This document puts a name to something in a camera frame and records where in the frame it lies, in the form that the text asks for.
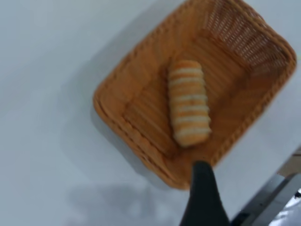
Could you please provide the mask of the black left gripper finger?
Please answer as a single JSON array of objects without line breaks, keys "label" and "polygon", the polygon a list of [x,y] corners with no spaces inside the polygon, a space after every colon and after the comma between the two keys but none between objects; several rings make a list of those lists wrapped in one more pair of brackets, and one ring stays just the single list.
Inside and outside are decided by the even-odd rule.
[{"label": "black left gripper finger", "polygon": [[214,171],[205,161],[197,161],[192,167],[190,197],[180,225],[230,225],[219,195]]}]

